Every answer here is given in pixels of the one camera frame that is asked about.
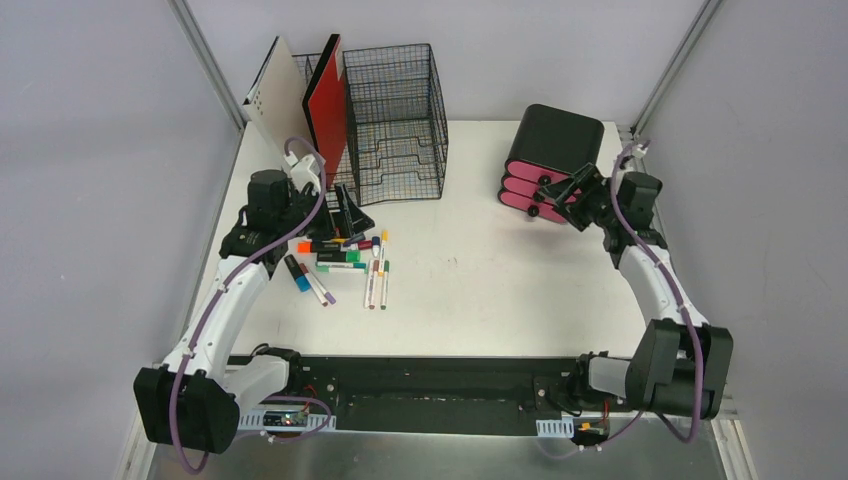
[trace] red folder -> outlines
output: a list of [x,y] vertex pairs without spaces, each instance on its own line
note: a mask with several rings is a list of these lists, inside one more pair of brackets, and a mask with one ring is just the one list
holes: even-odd
[[303,97],[303,111],[315,148],[327,161],[327,183],[332,185],[347,144],[344,60],[337,33],[330,35],[321,53]]

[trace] gray wall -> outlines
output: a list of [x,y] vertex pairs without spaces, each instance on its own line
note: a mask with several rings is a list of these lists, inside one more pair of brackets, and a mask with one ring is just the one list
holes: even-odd
[[433,45],[451,120],[518,120],[547,103],[632,122],[703,0],[190,0],[244,98],[275,35],[295,53]]
[[648,131],[675,266],[736,339],[764,479],[848,468],[846,24],[841,0],[725,2]]
[[4,0],[0,65],[0,478],[111,478],[237,133],[164,0]]

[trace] wire mesh basket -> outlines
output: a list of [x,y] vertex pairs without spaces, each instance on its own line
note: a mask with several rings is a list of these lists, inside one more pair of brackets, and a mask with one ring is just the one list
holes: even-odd
[[[307,83],[319,58],[295,56]],[[448,131],[430,45],[349,50],[344,63],[348,142],[330,180],[360,206],[441,198]]]

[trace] metal mesh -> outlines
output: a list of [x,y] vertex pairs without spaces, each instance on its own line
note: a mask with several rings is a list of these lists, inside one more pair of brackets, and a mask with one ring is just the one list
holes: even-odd
[[[320,55],[294,58],[309,83]],[[350,50],[344,62],[348,146],[332,181],[359,205],[441,198],[448,134],[430,45]]]

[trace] gray floor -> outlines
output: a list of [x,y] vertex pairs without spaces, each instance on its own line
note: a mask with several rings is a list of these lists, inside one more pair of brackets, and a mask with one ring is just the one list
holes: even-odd
[[[612,427],[624,423],[613,419]],[[708,422],[702,425],[698,440],[683,445],[659,420],[643,419],[602,452],[562,461],[546,458],[539,448],[552,454],[575,448],[564,439],[326,433],[302,443],[269,445],[251,436],[210,458],[197,477],[182,471],[172,447],[160,446],[148,480],[724,479],[713,430]]]

